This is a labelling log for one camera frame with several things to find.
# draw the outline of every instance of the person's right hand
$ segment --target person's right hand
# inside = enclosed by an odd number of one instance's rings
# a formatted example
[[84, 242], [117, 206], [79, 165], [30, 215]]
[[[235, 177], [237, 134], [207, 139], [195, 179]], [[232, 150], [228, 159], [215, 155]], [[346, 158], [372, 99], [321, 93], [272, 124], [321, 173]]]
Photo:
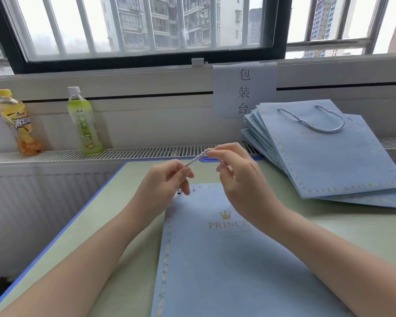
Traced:
[[217, 171], [227, 199], [256, 228], [261, 230], [265, 221], [283, 211], [258, 164], [239, 143], [217, 146], [208, 156], [220, 160]]

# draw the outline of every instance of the white sky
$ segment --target white sky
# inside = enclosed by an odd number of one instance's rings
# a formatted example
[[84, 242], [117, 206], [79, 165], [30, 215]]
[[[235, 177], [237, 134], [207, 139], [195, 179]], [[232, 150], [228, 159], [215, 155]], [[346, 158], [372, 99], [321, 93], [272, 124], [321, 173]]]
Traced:
[[[58, 54], [53, 32], [42, 0], [18, 0], [38, 54]], [[365, 37], [376, 0], [357, 0], [349, 37]], [[86, 38], [75, 0], [51, 0], [54, 14], [69, 53], [88, 52]], [[99, 52], [110, 51], [106, 23], [100, 0], [84, 0], [95, 46]], [[250, 0], [249, 8], [259, 8], [263, 0]], [[288, 42], [303, 41], [310, 0], [293, 0]], [[396, 0], [390, 0], [374, 53], [386, 53], [396, 26]], [[346, 50], [361, 54], [360, 49]], [[302, 57], [302, 52], [291, 52], [287, 58]]]

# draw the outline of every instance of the blue rope handle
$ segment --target blue rope handle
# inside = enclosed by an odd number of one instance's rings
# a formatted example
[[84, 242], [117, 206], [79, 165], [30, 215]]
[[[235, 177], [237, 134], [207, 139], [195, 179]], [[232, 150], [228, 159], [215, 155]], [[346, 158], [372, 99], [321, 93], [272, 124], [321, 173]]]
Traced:
[[278, 111], [285, 111], [286, 113], [289, 113], [296, 120], [298, 120], [299, 122], [301, 122], [304, 125], [306, 125], [306, 127], [308, 127], [311, 130], [314, 130], [316, 132], [331, 134], [331, 133], [339, 132], [339, 131], [341, 131], [343, 129], [343, 127], [345, 126], [345, 119], [341, 115], [337, 114], [334, 111], [328, 110], [328, 109], [324, 108], [323, 106], [320, 106], [319, 104], [316, 104], [315, 107], [319, 108], [321, 110], [324, 110], [325, 112], [334, 114], [335, 116], [338, 116], [340, 119], [342, 119], [342, 124], [340, 126], [338, 126], [337, 128], [331, 129], [331, 130], [320, 129], [320, 128], [314, 127], [313, 125], [309, 124], [305, 120], [302, 120], [301, 118], [297, 117], [294, 113], [290, 112], [289, 110], [286, 110], [285, 108], [277, 108], [277, 110]]

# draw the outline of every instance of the stack of blue paper bags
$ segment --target stack of blue paper bags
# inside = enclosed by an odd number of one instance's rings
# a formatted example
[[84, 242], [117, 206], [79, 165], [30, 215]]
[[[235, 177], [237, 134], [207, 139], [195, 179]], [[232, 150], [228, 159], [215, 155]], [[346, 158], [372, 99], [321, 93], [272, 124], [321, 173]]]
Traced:
[[396, 165], [361, 116], [330, 100], [261, 103], [245, 123], [245, 141], [289, 176], [301, 198], [396, 208]]

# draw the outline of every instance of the green bottle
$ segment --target green bottle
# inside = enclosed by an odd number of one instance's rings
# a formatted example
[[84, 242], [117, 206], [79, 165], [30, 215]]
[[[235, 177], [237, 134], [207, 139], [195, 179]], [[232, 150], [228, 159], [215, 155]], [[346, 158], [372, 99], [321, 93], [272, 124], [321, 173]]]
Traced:
[[81, 137], [82, 150], [86, 155], [96, 155], [104, 150], [98, 138], [90, 103], [81, 97], [79, 87], [68, 87], [70, 94], [68, 111]]

